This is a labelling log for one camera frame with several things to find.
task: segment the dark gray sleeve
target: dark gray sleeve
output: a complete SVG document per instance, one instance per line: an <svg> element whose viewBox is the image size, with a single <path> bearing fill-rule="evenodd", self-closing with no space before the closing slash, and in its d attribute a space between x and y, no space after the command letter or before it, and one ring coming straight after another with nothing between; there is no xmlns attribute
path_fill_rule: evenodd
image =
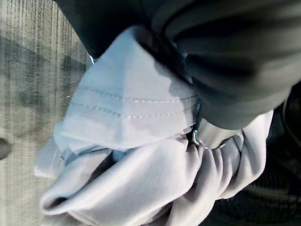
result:
<svg viewBox="0 0 301 226"><path fill-rule="evenodd" d="M301 79L300 0L174 0L151 16L152 29L188 54L201 116L215 126L245 127Z"/></svg>

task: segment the gray carpet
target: gray carpet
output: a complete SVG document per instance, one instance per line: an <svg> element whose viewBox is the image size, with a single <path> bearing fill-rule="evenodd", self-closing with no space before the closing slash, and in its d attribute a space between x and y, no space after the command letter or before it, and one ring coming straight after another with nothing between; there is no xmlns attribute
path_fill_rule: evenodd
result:
<svg viewBox="0 0 301 226"><path fill-rule="evenodd" d="M86 52L50 0L0 0L0 226L38 226L49 180L33 175L37 147L63 116Z"/></svg>

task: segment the stitching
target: stitching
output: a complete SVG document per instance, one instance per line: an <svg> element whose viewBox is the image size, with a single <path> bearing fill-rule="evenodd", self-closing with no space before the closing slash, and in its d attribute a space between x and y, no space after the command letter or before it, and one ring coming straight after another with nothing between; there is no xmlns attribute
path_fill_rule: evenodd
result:
<svg viewBox="0 0 301 226"><path fill-rule="evenodd" d="M182 100L189 100L189 99L197 97L197 95L194 95L191 97L184 97L184 98L180 98L177 100L144 100L144 99L137 99L137 98L120 97L120 96L117 96L117 95L114 95L111 93L107 93L107 92L103 92L103 91L99 91L99 90L90 90L90 89L83 89L83 88L80 88L78 90L82 90L82 91L86 91L86 92L94 92L101 96L111 97L111 98L118 99L118 100L130 101L130 102L134 102L134 103L154 103L154 104L177 103Z"/></svg>
<svg viewBox="0 0 301 226"><path fill-rule="evenodd" d="M180 112L175 112L175 113L167 113L167 114L151 114L151 115L122 115L113 111L110 111L108 109L102 108L102 107L98 107L98 106L91 106L91 105L84 105L84 104L79 104L79 103L75 103L75 102L71 102L71 105L77 105L79 107L83 107L83 108L87 108L87 109L91 109L91 110L95 110L95 111L100 111L100 112L104 112L104 113L109 113L112 114L114 116L120 117L120 118L124 118L124 119L144 119L144 118L155 118L155 117L168 117L168 116L173 116L173 115L177 115L177 114L181 114L189 109L192 109L194 106L196 106L199 103L194 104L193 106L186 108Z"/></svg>

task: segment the crumpled fabric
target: crumpled fabric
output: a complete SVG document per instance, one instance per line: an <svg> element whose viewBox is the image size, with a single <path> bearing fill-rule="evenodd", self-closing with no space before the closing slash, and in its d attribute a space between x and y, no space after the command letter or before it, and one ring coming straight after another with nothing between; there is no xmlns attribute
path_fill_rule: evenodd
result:
<svg viewBox="0 0 301 226"><path fill-rule="evenodd" d="M40 200L46 215L92 226L197 226L218 199L263 172L273 112L222 148L187 139L202 103L156 61L131 27L83 76L65 118L40 150L35 174L56 181Z"/></svg>

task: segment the light blue fabric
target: light blue fabric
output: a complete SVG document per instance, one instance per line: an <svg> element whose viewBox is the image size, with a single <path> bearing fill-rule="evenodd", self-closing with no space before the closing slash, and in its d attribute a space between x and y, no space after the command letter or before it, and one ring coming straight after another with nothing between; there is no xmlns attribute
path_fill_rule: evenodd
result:
<svg viewBox="0 0 301 226"><path fill-rule="evenodd" d="M41 150L48 158L51 148L78 155L56 170L38 159L37 175L59 174L41 198L45 214L68 212L93 226L197 226L215 200L262 173L273 113L258 116L221 149L190 144L186 133L199 100L141 47L138 32L146 31L124 31L86 72ZM87 149L94 151L81 155ZM111 155L117 163L100 169Z"/></svg>

